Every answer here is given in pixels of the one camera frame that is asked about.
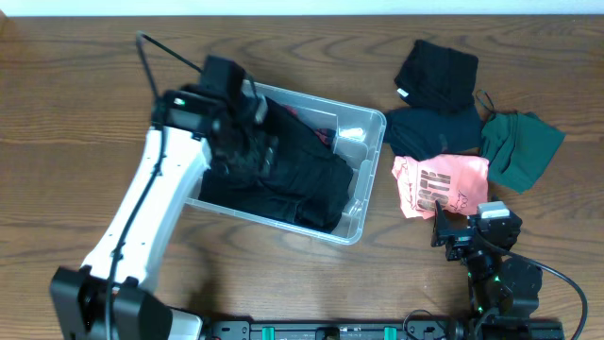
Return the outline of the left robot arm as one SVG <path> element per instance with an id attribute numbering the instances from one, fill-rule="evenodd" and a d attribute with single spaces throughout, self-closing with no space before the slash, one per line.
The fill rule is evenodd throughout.
<path id="1" fill-rule="evenodd" d="M 185 201 L 206 171 L 266 177 L 277 140 L 260 130 L 267 103 L 236 62 L 209 56 L 198 83 L 156 100 L 134 179 L 77 270 L 61 267 L 50 295 L 66 339 L 199 339 L 200 316 L 154 291 Z"/>

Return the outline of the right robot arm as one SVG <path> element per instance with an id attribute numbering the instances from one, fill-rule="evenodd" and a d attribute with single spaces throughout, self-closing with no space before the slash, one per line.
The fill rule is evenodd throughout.
<path id="1" fill-rule="evenodd" d="M 522 219 L 501 201 L 479 204 L 464 224 L 449 221 L 447 211 L 435 204 L 431 245 L 444 247 L 448 261 L 467 268 L 474 315 L 493 312 L 520 319 L 539 307 L 542 269 L 509 254 L 521 226 Z"/>

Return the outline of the large black garment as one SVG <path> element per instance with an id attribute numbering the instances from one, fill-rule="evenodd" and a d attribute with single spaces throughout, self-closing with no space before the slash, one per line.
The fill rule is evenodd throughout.
<path id="1" fill-rule="evenodd" d="M 204 173 L 198 199 L 244 213 L 331 232 L 349 201 L 353 170 L 290 110 L 267 100 L 260 128 L 278 138 L 270 176 Z"/>

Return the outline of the red navy plaid shirt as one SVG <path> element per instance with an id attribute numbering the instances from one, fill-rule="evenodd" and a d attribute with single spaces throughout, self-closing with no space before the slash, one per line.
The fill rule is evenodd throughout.
<path id="1" fill-rule="evenodd" d="M 298 113 L 293 107 L 286 106 L 286 109 L 292 116 L 298 118 Z M 325 146 L 331 147 L 336 136 L 336 131 L 330 128 L 317 128 L 314 131 L 314 134 L 321 140 L 321 142 Z"/>

